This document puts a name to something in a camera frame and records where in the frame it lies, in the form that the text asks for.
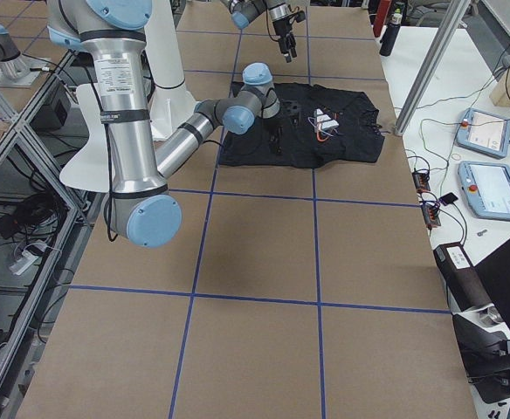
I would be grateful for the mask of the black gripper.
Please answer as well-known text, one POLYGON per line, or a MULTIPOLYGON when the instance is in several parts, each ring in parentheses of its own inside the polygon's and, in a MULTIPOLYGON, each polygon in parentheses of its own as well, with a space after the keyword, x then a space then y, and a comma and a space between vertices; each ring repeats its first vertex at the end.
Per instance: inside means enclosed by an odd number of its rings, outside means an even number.
POLYGON ((270 9, 269 13, 274 29, 272 39, 276 42, 282 42, 282 53, 285 61, 290 63, 292 58, 297 57, 293 24, 303 22, 306 19, 306 13, 301 9, 270 9))
MULTIPOLYGON (((280 101, 280 110, 277 116, 283 121, 290 123, 299 123, 301 118, 301 104, 295 100, 280 101)), ((269 148, 274 155, 282 155, 280 140, 282 137, 282 127, 278 126, 269 132, 269 148)))

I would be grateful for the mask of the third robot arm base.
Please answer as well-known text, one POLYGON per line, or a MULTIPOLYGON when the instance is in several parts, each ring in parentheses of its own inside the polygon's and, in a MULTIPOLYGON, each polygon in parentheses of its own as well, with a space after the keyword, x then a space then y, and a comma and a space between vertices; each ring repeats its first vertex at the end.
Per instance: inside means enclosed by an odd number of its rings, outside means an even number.
POLYGON ((51 67, 38 58, 23 55, 10 33, 0 24, 0 86, 29 88, 41 73, 51 67))

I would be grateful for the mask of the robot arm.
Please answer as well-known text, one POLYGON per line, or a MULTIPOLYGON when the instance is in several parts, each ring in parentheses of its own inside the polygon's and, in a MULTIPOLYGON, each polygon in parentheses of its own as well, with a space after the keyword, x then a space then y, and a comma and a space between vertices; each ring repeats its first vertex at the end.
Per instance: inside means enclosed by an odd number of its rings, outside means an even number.
POLYGON ((252 63, 243 70, 237 95, 198 102, 184 84, 170 2, 50 1, 47 7, 51 41, 93 58, 92 89, 107 144, 109 238, 148 248, 166 244, 182 222, 168 179, 217 128, 244 134, 256 119, 279 113, 269 67, 252 63), (155 66, 154 82, 168 94, 169 109, 190 108, 161 146, 154 144, 144 58, 155 66))
POLYGON ((294 9, 286 1, 223 0, 221 4, 230 12, 232 22, 238 29, 246 29, 259 16, 265 15, 269 38, 278 44, 287 63, 297 57, 293 24, 306 20, 306 13, 299 6, 294 9))

